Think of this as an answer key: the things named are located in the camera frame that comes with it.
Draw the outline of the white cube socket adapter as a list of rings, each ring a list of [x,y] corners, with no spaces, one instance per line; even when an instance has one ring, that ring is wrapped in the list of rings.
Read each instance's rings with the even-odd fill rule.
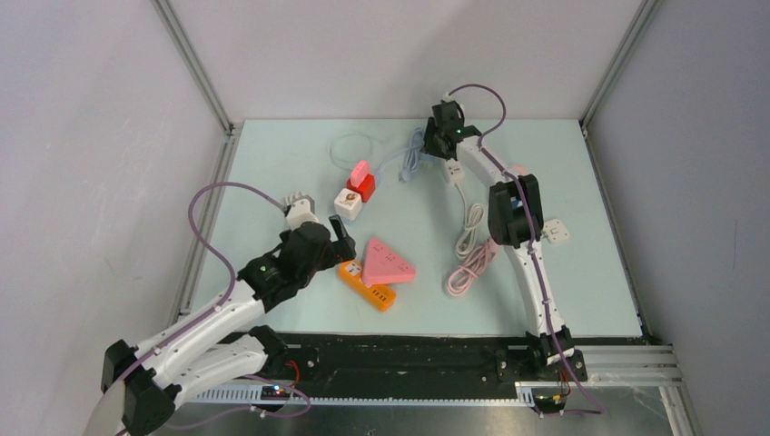
[[[352,222],[360,214],[363,207],[363,201],[359,193],[348,188],[343,188],[335,197],[333,206],[336,214]]]

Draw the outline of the white power strip with cable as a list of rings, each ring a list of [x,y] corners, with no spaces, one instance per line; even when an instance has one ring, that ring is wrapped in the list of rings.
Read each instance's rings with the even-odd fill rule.
[[[462,230],[455,242],[454,252],[458,259],[465,260],[477,244],[478,229],[485,218],[486,210],[482,204],[468,200],[463,187],[465,171],[459,161],[445,161],[443,174],[446,182],[457,190],[462,202]]]

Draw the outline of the red cube socket adapter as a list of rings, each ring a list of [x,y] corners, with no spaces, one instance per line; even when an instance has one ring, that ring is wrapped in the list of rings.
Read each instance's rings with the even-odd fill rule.
[[[346,187],[349,190],[357,193],[361,197],[361,200],[364,203],[367,203],[376,191],[376,178],[373,174],[369,173],[358,185],[354,185],[351,179],[348,179],[346,182]]]

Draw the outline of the pink triangular power strip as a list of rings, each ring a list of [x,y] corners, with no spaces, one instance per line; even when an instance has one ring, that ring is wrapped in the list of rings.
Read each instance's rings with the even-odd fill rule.
[[[361,279],[367,285],[413,282],[417,270],[378,238],[370,238],[363,256]]]

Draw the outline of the pink power strip with cable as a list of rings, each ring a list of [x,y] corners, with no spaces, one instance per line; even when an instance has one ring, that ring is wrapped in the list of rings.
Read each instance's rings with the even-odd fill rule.
[[[483,206],[485,207],[486,214],[480,225],[482,225],[487,218],[487,207],[485,205]],[[483,243],[478,243],[477,240],[477,244],[471,251],[469,257],[465,260],[458,259],[459,266],[449,275],[449,278],[446,281],[447,294],[451,297],[460,297],[465,294],[480,275],[482,275],[488,269],[489,265],[498,257],[501,250],[501,245],[495,243],[491,237]]]

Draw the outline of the white square plug adapter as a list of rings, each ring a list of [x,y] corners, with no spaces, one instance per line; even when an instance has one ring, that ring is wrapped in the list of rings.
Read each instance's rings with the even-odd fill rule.
[[[544,223],[542,235],[549,243],[560,244],[571,238],[571,231],[560,219],[551,219]]]

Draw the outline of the pink square plug adapter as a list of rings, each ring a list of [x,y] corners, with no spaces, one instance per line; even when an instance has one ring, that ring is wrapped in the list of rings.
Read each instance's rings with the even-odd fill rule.
[[[370,175],[370,164],[367,160],[360,160],[350,170],[350,185],[353,187],[359,187],[363,184],[366,178]]]

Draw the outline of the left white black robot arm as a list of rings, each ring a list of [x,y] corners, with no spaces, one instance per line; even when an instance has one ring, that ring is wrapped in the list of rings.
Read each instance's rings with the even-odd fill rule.
[[[309,220],[286,230],[271,251],[231,272],[228,287],[197,312],[135,345],[124,340],[104,352],[101,389],[120,391],[120,410],[108,428],[118,435],[149,435],[188,400],[222,382],[280,375],[285,346],[258,326],[228,349],[215,344],[294,298],[314,276],[356,256],[355,241],[338,215],[329,225]]]

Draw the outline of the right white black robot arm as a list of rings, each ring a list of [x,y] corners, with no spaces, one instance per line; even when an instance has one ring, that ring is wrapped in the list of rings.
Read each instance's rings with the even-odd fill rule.
[[[528,320],[528,369],[543,380],[565,373],[580,383],[583,361],[556,306],[542,253],[544,227],[538,179],[519,175],[480,144],[461,105],[445,97],[431,107],[423,151],[471,171],[488,189],[487,220],[494,244],[512,265]]]

